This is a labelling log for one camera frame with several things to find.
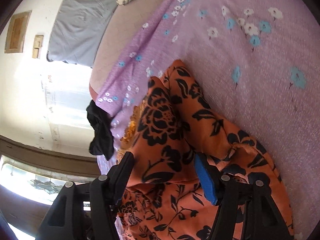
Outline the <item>orange black floral garment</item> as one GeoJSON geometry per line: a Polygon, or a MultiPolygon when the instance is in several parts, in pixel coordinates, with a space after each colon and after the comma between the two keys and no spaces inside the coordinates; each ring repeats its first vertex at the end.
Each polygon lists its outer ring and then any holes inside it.
{"type": "Polygon", "coordinates": [[[123,239],[208,239],[217,207],[204,196],[194,159],[246,184],[262,181],[292,235],[289,197],[281,176],[262,144],[206,102],[184,63],[174,61],[135,107],[121,139],[135,166],[118,216],[123,239]]]}

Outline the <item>purple floral bed sheet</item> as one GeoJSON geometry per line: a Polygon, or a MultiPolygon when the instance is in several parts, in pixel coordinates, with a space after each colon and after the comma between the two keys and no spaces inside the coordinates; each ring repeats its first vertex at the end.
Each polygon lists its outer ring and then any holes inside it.
{"type": "Polygon", "coordinates": [[[113,116],[114,147],[148,78],[180,59],[210,106],[272,155],[307,239],[319,222],[319,24],[305,3],[170,0],[145,51],[145,82],[97,99],[113,116]]]}

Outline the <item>pink mattress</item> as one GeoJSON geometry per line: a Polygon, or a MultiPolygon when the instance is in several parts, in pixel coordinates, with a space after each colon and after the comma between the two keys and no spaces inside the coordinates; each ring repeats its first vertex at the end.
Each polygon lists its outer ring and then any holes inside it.
{"type": "Polygon", "coordinates": [[[94,101],[108,89],[123,92],[127,85],[145,82],[145,48],[169,4],[170,0],[134,0],[116,9],[93,64],[89,91],[94,101]]]}

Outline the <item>grey pillow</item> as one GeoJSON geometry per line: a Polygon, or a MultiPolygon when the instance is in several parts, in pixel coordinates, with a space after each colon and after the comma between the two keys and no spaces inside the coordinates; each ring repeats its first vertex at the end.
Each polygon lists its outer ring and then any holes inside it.
{"type": "Polygon", "coordinates": [[[116,0],[63,0],[50,34],[47,61],[92,67],[116,0]]]}

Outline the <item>beige wall switch plate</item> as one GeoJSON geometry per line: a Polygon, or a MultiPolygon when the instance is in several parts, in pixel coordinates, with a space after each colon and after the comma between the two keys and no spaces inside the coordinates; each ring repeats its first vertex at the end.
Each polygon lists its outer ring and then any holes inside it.
{"type": "Polygon", "coordinates": [[[40,50],[41,50],[42,44],[43,44],[43,38],[44,38],[43,35],[35,35],[34,43],[33,43],[33,51],[32,51],[32,58],[33,59],[39,58],[40,50]]]}

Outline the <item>wooden framed wall niche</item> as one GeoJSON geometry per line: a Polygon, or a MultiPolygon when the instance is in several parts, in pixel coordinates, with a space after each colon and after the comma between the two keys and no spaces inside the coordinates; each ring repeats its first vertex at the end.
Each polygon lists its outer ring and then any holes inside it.
{"type": "Polygon", "coordinates": [[[30,15],[31,10],[14,14],[11,17],[5,41],[4,52],[6,54],[23,52],[24,39],[30,15]]]}

